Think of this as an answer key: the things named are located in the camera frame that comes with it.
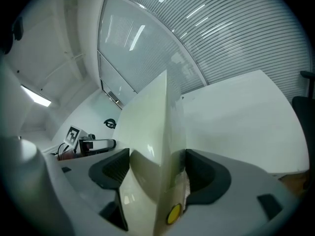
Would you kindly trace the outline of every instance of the white table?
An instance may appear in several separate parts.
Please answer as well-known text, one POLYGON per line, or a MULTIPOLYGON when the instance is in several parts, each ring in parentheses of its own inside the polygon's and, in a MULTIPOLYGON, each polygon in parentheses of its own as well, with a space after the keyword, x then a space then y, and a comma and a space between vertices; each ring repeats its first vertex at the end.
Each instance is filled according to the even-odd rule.
POLYGON ((261 70, 183 97, 187 148, 251 163, 278 177, 309 169, 298 118, 261 70))

